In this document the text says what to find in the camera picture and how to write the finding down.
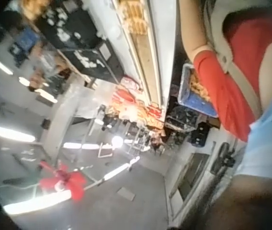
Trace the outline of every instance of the bag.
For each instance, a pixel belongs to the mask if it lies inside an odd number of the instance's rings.
[[[215,50],[224,73],[228,73],[240,88],[255,119],[258,119],[262,114],[261,101],[246,76],[233,62],[231,47],[223,34],[223,23],[231,13],[266,8],[270,5],[268,0],[206,0],[203,10],[209,45]]]

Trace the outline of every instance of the blue basket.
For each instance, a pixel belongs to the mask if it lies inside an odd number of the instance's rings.
[[[189,80],[191,65],[184,64],[181,77],[181,86],[178,96],[178,102],[180,105],[196,110],[200,113],[206,114],[211,117],[218,117],[216,110],[210,102],[205,101],[196,93],[190,91]]]

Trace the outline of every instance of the red shirt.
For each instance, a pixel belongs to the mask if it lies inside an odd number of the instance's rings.
[[[258,96],[259,70],[266,48],[272,43],[272,16],[234,18],[225,28],[234,62],[248,78]],[[234,80],[223,72],[212,51],[202,51],[194,59],[199,79],[211,97],[221,124],[243,141],[248,140],[254,115]]]

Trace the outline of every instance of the red ceiling fan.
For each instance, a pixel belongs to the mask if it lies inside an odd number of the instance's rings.
[[[80,172],[67,172],[68,167],[61,163],[58,164],[58,169],[54,169],[46,161],[41,161],[40,165],[55,176],[41,179],[39,184],[42,188],[54,188],[56,191],[67,189],[71,191],[73,200],[82,199],[86,180]]]

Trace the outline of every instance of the ceiling light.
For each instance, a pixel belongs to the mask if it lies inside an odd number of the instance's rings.
[[[101,125],[101,126],[104,125],[104,122],[100,119],[94,119],[94,122]]]
[[[115,170],[109,172],[104,176],[104,180],[109,180],[116,176],[117,174],[121,173],[123,170],[127,169],[130,166],[130,164],[125,163],[124,165],[121,165],[119,168],[116,168]]]
[[[133,140],[130,140],[130,139],[125,139],[125,144],[132,144],[133,143]]]
[[[35,92],[39,93],[40,96],[46,98],[47,100],[49,100],[49,101],[51,101],[53,103],[57,103],[57,99],[55,99],[54,96],[52,96],[48,92],[46,92],[46,91],[44,91],[42,89],[35,90]]]
[[[80,148],[80,143],[72,143],[72,142],[66,142],[63,145],[63,148],[65,149],[71,149],[71,150],[77,150]],[[83,144],[82,149],[84,150],[98,150],[100,146],[98,144]],[[112,149],[112,145],[110,144],[105,144],[102,146],[102,149],[104,150],[109,150]]]
[[[64,145],[63,145],[63,147],[65,148],[65,149],[79,149],[80,148],[80,146],[81,146],[81,144],[80,143],[71,143],[71,142],[66,142]]]
[[[100,146],[98,144],[83,144],[82,149],[84,150],[98,150]]]
[[[9,215],[19,215],[23,213],[41,210],[47,207],[54,206],[71,198],[71,191],[65,190],[62,192],[51,193],[41,197],[36,197],[20,203],[5,205],[3,208]]]
[[[23,77],[19,77],[19,82],[26,87],[30,85],[30,81]]]
[[[123,146],[123,138],[120,136],[114,136],[112,139],[112,146],[117,149]]]
[[[148,151],[150,148],[151,148],[150,146],[145,146],[145,147],[144,147],[144,152],[145,152],[145,151]]]
[[[0,137],[11,139],[11,140],[24,141],[24,142],[35,141],[35,137],[32,135],[28,135],[25,133],[21,133],[12,129],[2,128],[2,127],[0,127]]]
[[[7,68],[5,65],[3,65],[1,62],[0,62],[0,69],[3,70],[8,75],[12,75],[13,74],[13,72],[9,68]]]

